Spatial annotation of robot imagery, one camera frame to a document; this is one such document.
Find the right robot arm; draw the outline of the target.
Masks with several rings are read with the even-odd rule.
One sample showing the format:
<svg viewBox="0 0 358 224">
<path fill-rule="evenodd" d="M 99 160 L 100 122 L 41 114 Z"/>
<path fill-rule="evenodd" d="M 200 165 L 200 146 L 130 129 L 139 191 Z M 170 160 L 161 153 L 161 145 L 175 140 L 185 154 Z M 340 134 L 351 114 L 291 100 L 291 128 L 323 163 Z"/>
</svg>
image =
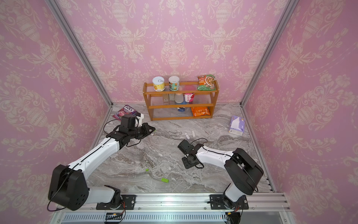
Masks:
<svg viewBox="0 0 358 224">
<path fill-rule="evenodd" d="M 207 163 L 227 171 L 231 182 L 219 200 L 227 209 L 237 210 L 239 201 L 244 199 L 244 195 L 252 195 L 257 190 L 264 175 L 262 167 L 242 148 L 220 151 L 204 144 L 193 146 L 183 140 L 178 149 L 184 154 L 182 161 L 186 169 L 203 169 Z"/>
</svg>

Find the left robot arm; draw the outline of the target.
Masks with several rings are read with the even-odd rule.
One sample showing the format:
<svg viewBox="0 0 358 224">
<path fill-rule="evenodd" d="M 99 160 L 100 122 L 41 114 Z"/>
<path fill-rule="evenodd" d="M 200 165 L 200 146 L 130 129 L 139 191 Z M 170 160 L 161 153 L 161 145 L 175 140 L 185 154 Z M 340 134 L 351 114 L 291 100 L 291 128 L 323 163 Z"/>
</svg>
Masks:
<svg viewBox="0 0 358 224">
<path fill-rule="evenodd" d="M 131 128 L 117 126 L 84 156 L 69 165 L 58 165 L 51 177 L 49 202 L 72 211 L 91 203 L 105 203 L 107 208 L 113 210 L 119 208 L 123 204 L 120 189 L 109 185 L 89 187 L 87 179 L 111 155 L 129 146 L 130 140 L 141 141 L 155 130 L 148 123 Z"/>
</svg>

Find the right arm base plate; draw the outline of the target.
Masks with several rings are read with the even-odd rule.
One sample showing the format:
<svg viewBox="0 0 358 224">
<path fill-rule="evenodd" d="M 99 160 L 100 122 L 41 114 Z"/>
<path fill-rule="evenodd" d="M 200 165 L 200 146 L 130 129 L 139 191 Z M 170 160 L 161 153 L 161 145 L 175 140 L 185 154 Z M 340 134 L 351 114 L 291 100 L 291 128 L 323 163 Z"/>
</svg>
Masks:
<svg viewBox="0 0 358 224">
<path fill-rule="evenodd" d="M 210 208 L 212 210 L 248 210 L 249 205 L 246 195 L 241 196 L 236 202 L 231 201 L 224 195 L 212 194 L 209 195 Z"/>
</svg>

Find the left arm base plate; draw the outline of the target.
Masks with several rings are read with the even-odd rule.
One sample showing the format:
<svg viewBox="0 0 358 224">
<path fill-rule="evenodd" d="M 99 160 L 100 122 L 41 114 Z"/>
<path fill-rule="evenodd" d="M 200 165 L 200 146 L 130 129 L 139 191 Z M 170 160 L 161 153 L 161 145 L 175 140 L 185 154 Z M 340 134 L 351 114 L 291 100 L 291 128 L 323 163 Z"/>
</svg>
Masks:
<svg viewBox="0 0 358 224">
<path fill-rule="evenodd" d="M 96 210 L 134 210 L 136 195 L 115 196 L 109 203 L 98 203 Z"/>
</svg>

